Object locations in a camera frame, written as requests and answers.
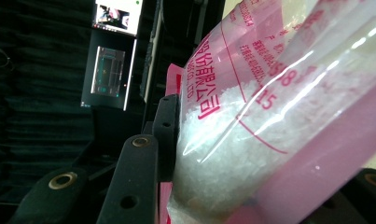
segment monitor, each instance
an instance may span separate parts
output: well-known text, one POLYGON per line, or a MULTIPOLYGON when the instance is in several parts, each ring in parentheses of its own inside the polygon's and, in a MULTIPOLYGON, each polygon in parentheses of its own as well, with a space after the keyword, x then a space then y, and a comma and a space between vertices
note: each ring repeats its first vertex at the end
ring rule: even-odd
POLYGON ((125 52, 97 47, 91 93, 118 97, 125 52))
POLYGON ((137 35, 143 0, 95 0, 92 27, 137 35))

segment printed number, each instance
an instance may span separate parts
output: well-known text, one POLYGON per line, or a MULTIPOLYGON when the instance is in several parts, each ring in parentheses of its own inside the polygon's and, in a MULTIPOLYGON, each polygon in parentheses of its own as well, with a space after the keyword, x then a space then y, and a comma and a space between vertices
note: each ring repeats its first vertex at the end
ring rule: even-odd
POLYGON ((286 65, 283 63, 275 62, 273 66, 270 68, 269 76, 274 77, 280 73, 282 73, 286 69, 286 65))
POLYGON ((286 76, 281 77, 281 84, 283 86, 289 86, 289 84, 292 83, 293 78, 295 78, 297 74, 298 72, 296 70, 291 70, 286 76))
POLYGON ((263 93, 261 95, 259 95, 259 97, 256 99, 256 102, 262 106, 263 109, 267 110, 267 109, 270 109, 272 108, 272 104, 274 102, 275 99, 277 99, 277 96, 274 95, 274 94, 271 94, 269 97, 267 97, 267 99, 263 102, 264 98, 266 98, 267 94, 268 94, 268 90, 265 90, 263 91, 263 93))

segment pink plastic bag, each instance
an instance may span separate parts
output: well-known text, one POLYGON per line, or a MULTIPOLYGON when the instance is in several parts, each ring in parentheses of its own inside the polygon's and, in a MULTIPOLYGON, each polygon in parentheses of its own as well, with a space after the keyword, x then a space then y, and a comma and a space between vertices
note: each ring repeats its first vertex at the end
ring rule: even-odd
POLYGON ((188 61, 173 223, 299 222, 375 152, 376 1, 289 4, 243 1, 188 61))

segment plastic bag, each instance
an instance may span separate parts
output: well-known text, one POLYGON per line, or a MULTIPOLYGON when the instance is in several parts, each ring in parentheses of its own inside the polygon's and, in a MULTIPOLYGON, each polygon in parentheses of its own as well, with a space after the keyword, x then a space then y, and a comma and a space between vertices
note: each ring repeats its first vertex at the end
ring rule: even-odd
POLYGON ((291 4, 243 1, 189 60, 173 223, 225 222, 376 85, 376 1, 320 1, 303 24, 291 4))

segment computer screen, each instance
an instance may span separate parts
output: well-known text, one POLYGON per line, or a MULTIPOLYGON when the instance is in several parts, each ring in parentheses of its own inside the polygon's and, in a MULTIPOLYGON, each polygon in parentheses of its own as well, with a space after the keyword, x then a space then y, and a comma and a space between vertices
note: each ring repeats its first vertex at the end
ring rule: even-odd
POLYGON ((92 27, 137 35, 143 0, 96 0, 92 27))
POLYGON ((97 47, 91 93, 119 97, 125 52, 97 47))

